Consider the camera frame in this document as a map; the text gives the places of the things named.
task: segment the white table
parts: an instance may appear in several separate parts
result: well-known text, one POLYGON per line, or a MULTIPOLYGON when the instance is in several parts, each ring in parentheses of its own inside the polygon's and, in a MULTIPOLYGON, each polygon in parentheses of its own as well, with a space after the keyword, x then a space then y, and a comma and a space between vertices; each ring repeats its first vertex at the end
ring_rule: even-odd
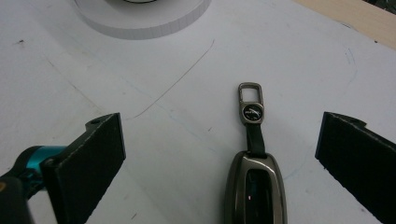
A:
MULTIPOLYGON (((184 30, 135 41, 97 33, 66 0, 3 0, 0 174, 120 112, 127 159, 88 223, 222 223, 246 149, 237 86, 253 81, 289 223, 379 223, 314 155, 324 111, 396 141, 395 75, 394 49, 286 0, 213 0, 184 30)), ((45 191, 29 204, 36 223, 56 223, 45 191)))

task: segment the key fob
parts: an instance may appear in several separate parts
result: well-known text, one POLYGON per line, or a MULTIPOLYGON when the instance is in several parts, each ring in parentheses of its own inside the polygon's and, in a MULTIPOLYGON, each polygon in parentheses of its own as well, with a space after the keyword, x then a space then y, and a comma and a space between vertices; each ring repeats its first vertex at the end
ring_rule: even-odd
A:
POLYGON ((239 114, 247 129, 247 150, 233 159, 225 195, 225 224, 287 224, 285 190, 275 158, 265 152, 260 128, 264 106, 257 83, 239 86, 239 114), (242 89, 259 94, 258 102, 244 102, 242 89))

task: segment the keychain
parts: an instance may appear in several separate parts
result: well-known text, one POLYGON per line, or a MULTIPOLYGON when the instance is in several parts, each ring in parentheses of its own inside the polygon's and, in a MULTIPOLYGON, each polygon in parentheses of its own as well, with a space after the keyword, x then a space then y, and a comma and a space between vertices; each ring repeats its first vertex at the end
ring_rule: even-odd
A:
POLYGON ((239 85, 239 116, 247 130, 247 151, 237 153, 227 180, 225 224, 287 224, 285 190, 275 158, 265 152, 262 87, 239 85), (242 90, 257 91, 258 102, 245 102, 242 90))

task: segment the tape roll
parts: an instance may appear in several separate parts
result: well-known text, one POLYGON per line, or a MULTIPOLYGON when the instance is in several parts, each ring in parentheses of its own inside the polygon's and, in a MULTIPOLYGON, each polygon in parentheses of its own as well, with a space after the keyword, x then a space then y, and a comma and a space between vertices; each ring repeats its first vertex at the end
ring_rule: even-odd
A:
POLYGON ((198 20, 211 0, 69 0, 94 30, 121 39, 151 39, 173 34, 198 20))

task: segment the metal key fob cover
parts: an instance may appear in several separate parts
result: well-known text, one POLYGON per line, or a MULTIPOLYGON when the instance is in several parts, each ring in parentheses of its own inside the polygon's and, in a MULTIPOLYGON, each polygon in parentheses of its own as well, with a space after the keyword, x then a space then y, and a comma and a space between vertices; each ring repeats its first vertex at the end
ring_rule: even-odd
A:
POLYGON ((256 83, 239 86, 239 115, 247 127, 247 151, 237 153, 227 180, 225 224, 287 224, 282 176, 275 158, 265 153, 260 125, 264 107, 256 83), (255 89, 259 102, 244 102, 242 89, 255 89))

